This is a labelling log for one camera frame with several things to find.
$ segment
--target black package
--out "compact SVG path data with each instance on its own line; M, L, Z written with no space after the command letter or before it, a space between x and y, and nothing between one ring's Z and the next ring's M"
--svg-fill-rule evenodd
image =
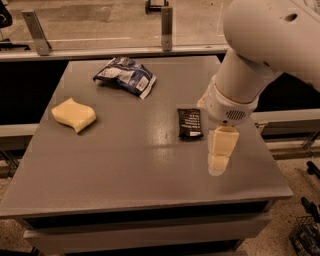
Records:
M203 136L200 124L199 109L178 109L179 137L183 139L200 138Z
M93 80L115 79L120 86L144 99L150 93L156 77L145 66L128 57L113 58Z

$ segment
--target label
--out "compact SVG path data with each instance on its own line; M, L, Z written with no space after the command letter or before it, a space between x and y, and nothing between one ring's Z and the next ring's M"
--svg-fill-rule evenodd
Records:
M136 87L136 88L137 88L139 91L142 92L142 91L146 88L146 86L148 85L148 83L149 83L148 79L143 76L143 77L141 78L140 82L137 84L137 87Z

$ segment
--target beige block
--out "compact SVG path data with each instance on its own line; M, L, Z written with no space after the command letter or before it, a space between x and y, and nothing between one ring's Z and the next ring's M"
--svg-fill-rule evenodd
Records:
M220 126L208 135L208 165L211 175L221 175L237 144L239 133L235 127Z
M96 120L91 107L79 104L72 98L53 108L51 112L57 122L73 127L76 133Z

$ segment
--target sponge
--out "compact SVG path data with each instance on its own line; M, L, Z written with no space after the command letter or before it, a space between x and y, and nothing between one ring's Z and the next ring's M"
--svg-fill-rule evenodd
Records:
M57 122L73 127L76 133L96 120L91 107L79 104L72 98L56 106L51 112Z
M231 126L219 126L217 129L209 131L208 165L211 175L218 176L226 170L238 138L237 129Z

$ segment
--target metal frame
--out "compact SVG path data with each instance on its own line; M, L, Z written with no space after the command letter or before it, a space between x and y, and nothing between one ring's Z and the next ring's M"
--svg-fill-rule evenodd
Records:
M34 10L21 11L21 14L27 24L30 34L33 38L36 51L40 56L47 56L50 54L51 46L48 43L38 17Z

